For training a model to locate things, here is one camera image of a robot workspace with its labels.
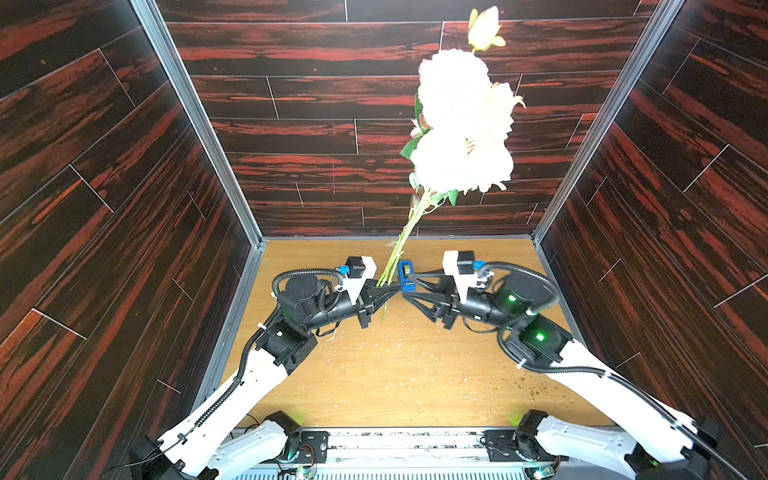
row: green leaf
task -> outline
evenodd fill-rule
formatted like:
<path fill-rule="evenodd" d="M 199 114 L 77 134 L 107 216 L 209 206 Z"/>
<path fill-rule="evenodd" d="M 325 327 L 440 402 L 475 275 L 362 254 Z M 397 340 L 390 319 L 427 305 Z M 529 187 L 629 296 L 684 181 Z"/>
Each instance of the green leaf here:
<path fill-rule="evenodd" d="M 447 197 L 448 197 L 448 192 L 445 192 L 444 194 L 434 194 L 429 198 L 429 204 L 432 205 L 433 207 L 437 207 Z"/>
<path fill-rule="evenodd" d="M 408 176 L 408 181 L 411 182 L 411 187 L 413 187 L 413 190 L 417 190 L 421 185 L 419 183 L 419 179 L 416 178 L 416 172 L 411 172 L 411 174 Z"/>
<path fill-rule="evenodd" d="M 422 131 L 423 134 L 427 133 L 429 131 L 428 128 L 424 128 L 422 126 L 422 112 L 424 111 L 424 105 L 422 105 L 422 101 L 419 100 L 419 93 L 416 92 L 416 124 L 419 126 L 419 130 Z"/>
<path fill-rule="evenodd" d="M 411 140 L 410 142 L 408 142 L 405 145 L 405 147 L 402 148 L 402 150 L 400 151 L 400 154 L 403 157 L 405 157 L 408 160 L 410 160 L 411 159 L 411 154 L 416 149 L 416 146 L 419 145 L 419 140 L 421 140 L 421 139 L 422 139 L 422 135 L 419 135 L 418 137 L 416 137 L 413 140 Z"/>

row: blue clip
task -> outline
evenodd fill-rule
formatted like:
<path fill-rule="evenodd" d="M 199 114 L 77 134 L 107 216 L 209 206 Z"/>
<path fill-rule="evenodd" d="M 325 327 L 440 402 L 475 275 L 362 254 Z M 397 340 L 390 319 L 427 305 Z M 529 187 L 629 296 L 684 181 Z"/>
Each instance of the blue clip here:
<path fill-rule="evenodd" d="M 400 286 L 403 292 L 415 292 L 416 284 L 408 278 L 413 273 L 413 262 L 411 260 L 400 260 L 397 263 L 397 273 L 400 275 Z"/>

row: black cable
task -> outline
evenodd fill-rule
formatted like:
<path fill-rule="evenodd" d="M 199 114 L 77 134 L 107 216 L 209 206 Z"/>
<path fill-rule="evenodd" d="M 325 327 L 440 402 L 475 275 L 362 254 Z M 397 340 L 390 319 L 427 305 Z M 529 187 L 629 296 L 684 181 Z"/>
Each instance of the black cable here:
<path fill-rule="evenodd" d="M 276 306 L 275 309 L 272 310 L 270 317 L 266 320 L 266 324 L 269 324 L 279 315 L 280 307 Z M 234 376 L 234 378 L 232 378 L 232 383 L 227 387 L 226 390 L 224 390 L 224 393 L 221 394 L 221 397 L 219 397 L 216 402 L 213 403 L 213 405 L 208 407 L 208 409 L 203 412 L 203 415 L 200 415 L 199 419 L 195 420 L 195 426 L 199 427 L 203 425 L 205 421 L 208 420 L 208 418 L 213 415 L 213 413 L 221 406 L 221 404 L 230 398 L 232 392 L 234 392 L 235 389 L 240 386 L 240 383 L 243 381 L 243 377 L 245 376 L 245 369 L 248 365 L 248 356 L 250 355 L 250 350 L 253 348 L 253 344 L 256 343 L 256 340 L 259 338 L 259 336 L 261 336 L 262 332 L 262 329 L 258 329 L 245 343 L 245 347 L 243 347 L 243 353 L 240 355 L 240 367 L 237 369 L 237 374 Z"/>
<path fill-rule="evenodd" d="M 475 330 L 472 327 L 469 326 L 467 323 L 467 319 L 465 317 L 462 317 L 462 320 L 464 321 L 464 326 L 467 327 L 467 330 L 474 333 L 496 333 L 498 328 L 490 329 L 490 330 Z"/>
<path fill-rule="evenodd" d="M 299 270 L 289 270 L 282 272 L 272 280 L 272 292 L 275 296 L 280 295 L 280 282 L 289 279 L 292 276 L 299 275 L 327 275 L 334 276 L 338 279 L 339 283 L 344 281 L 344 276 L 338 270 L 331 270 L 330 268 L 304 268 Z"/>
<path fill-rule="evenodd" d="M 498 345 L 502 348 L 502 352 L 506 354 L 510 359 L 512 359 L 515 363 L 522 366 L 522 368 L 527 369 L 530 372 L 534 373 L 543 373 L 543 374 L 556 374 L 556 373 L 593 373 L 598 376 L 606 376 L 607 371 L 602 369 L 596 369 L 594 367 L 588 367 L 588 366 L 573 366 L 573 367 L 537 367 L 532 366 L 530 364 L 527 364 L 526 362 L 523 362 L 522 359 L 519 359 L 506 345 L 504 334 L 506 331 L 513 325 L 515 325 L 517 322 L 523 321 L 526 317 L 530 317 L 535 315 L 536 313 L 541 312 L 542 310 L 546 310 L 548 307 L 555 305 L 560 301 L 560 289 L 558 288 L 557 284 L 554 283 L 552 280 L 547 278 L 546 276 L 541 275 L 540 273 L 537 273 L 533 270 L 529 270 L 523 266 L 514 265 L 513 263 L 506 263 L 506 262 L 488 262 L 485 265 L 483 265 L 480 270 L 478 271 L 478 275 L 482 275 L 483 273 L 493 270 L 507 270 L 507 271 L 515 271 L 519 273 L 524 273 L 534 280 L 538 281 L 539 283 L 543 284 L 552 294 L 550 300 L 539 303 L 538 305 L 530 306 L 528 308 L 528 311 L 522 314 L 518 314 L 516 316 L 513 316 L 509 321 L 504 323 L 498 328 L 498 332 L 496 335 L 496 339 L 498 342 Z M 705 452 L 707 452 L 712 458 L 715 458 L 718 462 L 720 462 L 723 466 L 728 468 L 731 472 L 733 472 L 737 477 L 739 477 L 741 480 L 749 480 L 746 475 L 744 475 L 738 468 L 736 468 L 735 465 L 733 465 L 727 458 L 723 457 L 716 449 L 714 449 L 711 445 L 709 445 L 707 442 L 705 442 L 701 437 L 699 437 L 696 433 L 692 432 L 688 427 L 685 425 L 682 425 L 679 423 L 677 418 L 674 417 L 674 415 L 670 414 L 663 406 L 659 404 L 659 402 L 656 401 L 653 397 L 648 395 L 646 392 L 644 392 L 642 389 L 637 387 L 635 384 L 630 382 L 629 380 L 626 380 L 624 377 L 616 376 L 616 375 L 609 375 L 609 379 L 615 381 L 616 383 L 619 383 L 624 388 L 629 389 L 632 393 L 639 396 L 643 401 L 645 401 L 652 409 L 654 409 L 656 412 L 661 415 L 661 417 L 665 420 L 667 420 L 671 427 L 673 429 L 676 429 L 683 433 L 690 441 L 695 443 L 696 445 L 699 445 Z"/>
<path fill-rule="evenodd" d="M 489 270 L 506 270 L 508 272 L 517 272 L 517 273 L 523 273 L 524 275 L 527 275 L 531 277 L 533 280 L 536 280 L 538 283 L 544 285 L 547 290 L 549 290 L 549 293 L 551 293 L 551 297 L 546 302 L 539 303 L 538 305 L 534 305 L 530 307 L 530 310 L 533 313 L 539 313 L 542 310 L 546 310 L 550 306 L 557 305 L 560 301 L 560 289 L 558 288 L 558 285 L 553 282 L 550 278 L 541 275 L 539 272 L 535 272 L 533 270 L 530 270 L 528 268 L 525 268 L 524 266 L 515 265 L 513 263 L 506 263 L 506 262 L 487 262 L 485 265 L 480 267 L 480 270 L 478 270 L 478 276 L 482 276 L 483 273 L 488 272 Z"/>
<path fill-rule="evenodd" d="M 331 310 L 333 310 L 333 307 L 336 306 L 339 303 L 339 300 L 341 300 L 341 292 L 335 293 L 333 292 L 333 284 L 329 282 L 328 280 L 320 280 L 321 287 L 320 291 L 317 295 L 317 308 L 323 312 L 328 313 Z M 331 303 L 326 305 L 326 288 L 328 288 L 328 291 L 331 295 Z"/>
<path fill-rule="evenodd" d="M 543 374 L 550 374 L 550 375 L 557 374 L 557 373 L 593 373 L 595 375 L 602 376 L 602 377 L 607 376 L 609 379 L 613 380 L 619 385 L 622 385 L 624 388 L 628 389 L 629 391 L 631 391 L 632 393 L 640 397 L 653 410 L 655 410 L 659 415 L 661 415 L 661 418 L 667 420 L 673 429 L 676 429 L 677 431 L 681 432 L 683 435 L 688 437 L 690 441 L 700 446 L 712 458 L 715 458 L 723 466 L 728 468 L 735 476 L 737 476 L 741 480 L 749 480 L 749 478 L 746 475 L 744 475 L 738 468 L 736 468 L 736 466 L 732 464 L 727 458 L 723 457 L 709 443 L 705 442 L 699 435 L 691 431 L 688 427 L 686 427 L 685 425 L 682 425 L 679 422 L 679 420 L 677 420 L 677 418 L 674 415 L 669 413 L 667 409 L 665 409 L 658 401 L 656 401 L 656 399 L 648 395 L 641 388 L 639 388 L 629 380 L 625 379 L 624 377 L 619 375 L 608 375 L 607 370 L 598 369 L 591 366 L 540 367 L 540 366 L 529 365 L 526 362 L 522 362 L 522 359 L 519 359 L 506 346 L 504 341 L 504 333 L 506 329 L 511 326 L 511 323 L 512 322 L 507 322 L 502 327 L 499 327 L 498 335 L 496 338 L 498 340 L 499 346 L 502 348 L 502 351 L 515 363 L 521 365 L 522 368 L 533 373 L 543 373 Z"/>
<path fill-rule="evenodd" d="M 258 424 L 258 423 L 254 423 L 254 424 L 252 424 L 252 425 L 248 425 L 248 426 L 245 428 L 245 430 L 243 431 L 243 435 L 245 435 L 246 433 L 248 433 L 248 430 L 251 430 L 253 427 L 257 427 L 257 426 L 259 426 L 259 424 Z"/>
<path fill-rule="evenodd" d="M 107 468 L 106 470 L 104 470 L 104 471 L 101 473 L 101 478 L 103 478 L 103 477 L 104 477 L 104 475 L 106 475 L 108 472 L 111 472 L 112 470 L 115 470 L 115 469 L 117 469 L 117 468 L 121 468 L 121 467 L 135 467 L 136 465 L 142 465 L 142 464 L 144 464 L 144 463 L 147 463 L 147 462 L 151 462 L 151 461 L 155 460 L 156 458 L 160 458 L 161 456 L 165 455 L 165 453 L 166 453 L 168 450 L 170 450 L 170 449 L 172 449 L 173 447 L 175 447 L 176 445 L 180 444 L 180 443 L 181 443 L 183 440 L 186 440 L 186 439 L 187 439 L 187 436 L 188 436 L 189 434 L 191 434 L 191 433 L 192 433 L 192 431 L 193 431 L 193 430 L 195 430 L 195 428 L 196 428 L 196 427 L 195 427 L 194 425 L 192 425 L 192 428 L 189 430 L 189 432 L 187 432 L 187 433 L 185 433 L 184 435 L 182 435 L 181 437 L 179 437 L 179 439 L 176 441 L 176 443 L 174 443 L 173 445 L 171 445 L 171 446 L 170 446 L 170 447 L 168 447 L 167 449 L 163 450 L 162 452 L 158 453 L 158 454 L 157 454 L 157 455 L 155 455 L 154 457 L 149 457 L 149 456 L 148 456 L 147 458 L 145 458 L 144 460 L 140 460 L 139 462 L 122 463 L 122 464 L 120 464 L 120 465 L 115 465 L 115 466 L 112 466 L 112 467 L 110 467 L 110 468 Z M 157 447 L 155 447 L 154 449 L 152 449 L 152 452 L 154 452 L 154 451 L 155 451 L 155 450 L 157 450 L 158 448 L 160 448 L 160 446 L 159 446 L 159 445 L 158 445 Z"/>
<path fill-rule="evenodd" d="M 317 329 L 317 330 L 315 330 L 315 336 L 330 335 L 331 333 L 335 332 L 337 328 L 339 328 L 339 325 L 341 325 L 341 322 L 336 322 L 336 325 L 334 325 L 332 329 L 328 330 L 327 332 L 323 332 L 323 333 L 320 333 L 320 329 Z"/>

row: metal frame edge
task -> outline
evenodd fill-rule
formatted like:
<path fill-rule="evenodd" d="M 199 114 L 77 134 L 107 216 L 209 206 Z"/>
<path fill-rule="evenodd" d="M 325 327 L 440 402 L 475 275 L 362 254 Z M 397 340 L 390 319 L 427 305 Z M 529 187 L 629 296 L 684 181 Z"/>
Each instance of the metal frame edge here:
<path fill-rule="evenodd" d="M 624 68 L 621 69 L 621 73 L 616 79 L 614 87 L 611 89 L 603 106 L 600 108 L 597 118 L 595 118 L 584 141 L 576 151 L 574 160 L 571 162 L 570 168 L 568 168 L 562 182 L 560 182 L 560 186 L 554 193 L 544 216 L 534 229 L 534 245 L 539 245 L 541 243 L 544 236 L 547 234 L 549 227 L 552 225 L 552 222 L 554 222 L 554 219 L 565 205 L 565 201 L 576 186 L 576 182 L 579 177 L 581 177 L 587 164 L 589 164 L 589 160 L 598 149 L 600 142 L 608 132 L 608 128 L 613 123 L 621 106 L 624 105 L 624 102 L 627 100 L 627 97 L 629 97 L 637 79 L 640 78 L 646 65 L 648 65 L 651 56 L 653 56 L 658 48 L 661 39 L 667 33 L 670 25 L 672 25 L 672 21 L 684 2 L 685 0 L 661 0 L 661 3 L 659 3 L 654 10 L 645 29 L 632 49 L 627 62 L 624 64 Z"/>
<path fill-rule="evenodd" d="M 197 390 L 192 407 L 193 410 L 205 402 L 208 396 L 221 385 L 221 378 L 227 368 L 227 360 L 230 358 L 230 353 L 237 337 L 237 330 L 240 329 L 240 322 L 243 321 L 245 308 L 248 304 L 251 290 L 253 290 L 253 283 L 261 266 L 261 259 L 264 256 L 265 249 L 266 242 L 250 249 L 245 266 L 243 267 L 243 275 L 240 276 L 240 283 L 237 285 L 237 290 L 235 290 L 235 296 L 232 299 L 227 318 L 221 327 L 219 338 L 216 341 L 214 352 L 210 356 L 203 381 Z"/>
<path fill-rule="evenodd" d="M 538 259 L 541 261 L 541 265 L 544 267 L 544 271 L 547 273 L 547 277 L 557 283 L 559 288 L 560 284 L 558 283 L 558 279 L 554 276 L 552 267 L 549 265 L 549 260 L 547 260 L 547 256 L 544 254 L 544 249 L 542 249 L 541 245 L 537 243 L 534 243 L 533 247 L 536 249 L 536 254 L 538 255 Z M 571 308 L 568 306 L 568 302 L 563 296 L 560 298 L 560 307 L 563 309 L 565 321 L 568 322 L 568 326 L 571 327 L 571 334 L 576 340 L 583 343 L 584 345 L 587 345 L 584 343 L 584 334 L 581 333 L 581 329 L 578 327 L 578 323 L 576 323 L 574 314 L 571 312 Z"/>
<path fill-rule="evenodd" d="M 165 20 L 160 13 L 160 9 L 154 0 L 130 0 L 136 15 L 139 18 L 141 26 L 144 27 L 144 33 L 149 37 L 149 41 L 154 48 L 160 63 L 168 75 L 170 84 L 174 87 L 181 105 L 190 118 L 192 127 L 197 133 L 197 137 L 203 145 L 211 164 L 214 166 L 216 175 L 219 177 L 224 192 L 230 199 L 240 223 L 245 229 L 246 235 L 252 247 L 258 247 L 263 240 L 256 218 L 250 211 L 243 190 L 237 183 L 235 174 L 232 171 L 230 162 L 224 153 L 224 149 L 219 143 L 213 125 L 211 125 L 208 115 L 205 113 L 203 103 L 197 96 L 192 85 L 187 68 L 181 60 L 176 44 L 170 36 Z"/>

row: flower bouquet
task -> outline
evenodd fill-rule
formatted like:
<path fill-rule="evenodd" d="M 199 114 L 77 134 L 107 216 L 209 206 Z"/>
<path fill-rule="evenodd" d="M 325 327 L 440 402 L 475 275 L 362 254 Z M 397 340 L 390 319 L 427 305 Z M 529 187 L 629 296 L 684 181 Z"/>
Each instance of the flower bouquet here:
<path fill-rule="evenodd" d="M 477 50 L 503 46 L 497 36 L 498 8 L 469 18 L 468 41 L 472 52 L 442 50 L 419 66 L 420 85 L 415 97 L 412 140 L 400 154 L 413 162 L 409 180 L 415 193 L 408 222 L 392 248 L 379 285 L 390 284 L 413 228 L 424 215 L 450 201 L 458 193 L 510 180 L 512 156 L 504 146 L 511 131 L 512 108 L 523 104 L 509 84 L 492 84 L 488 67 L 475 57 Z"/>

